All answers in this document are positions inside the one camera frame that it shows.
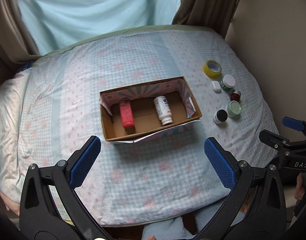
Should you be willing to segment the person's right hand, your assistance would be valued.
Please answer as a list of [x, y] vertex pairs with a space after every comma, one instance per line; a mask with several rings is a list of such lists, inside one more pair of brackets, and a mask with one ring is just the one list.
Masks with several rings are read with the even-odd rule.
[[300, 173], [297, 176], [297, 185], [296, 185], [296, 189], [295, 189], [295, 194], [294, 194], [294, 198], [295, 200], [302, 200], [304, 194], [305, 194], [305, 188], [303, 186], [303, 176]]

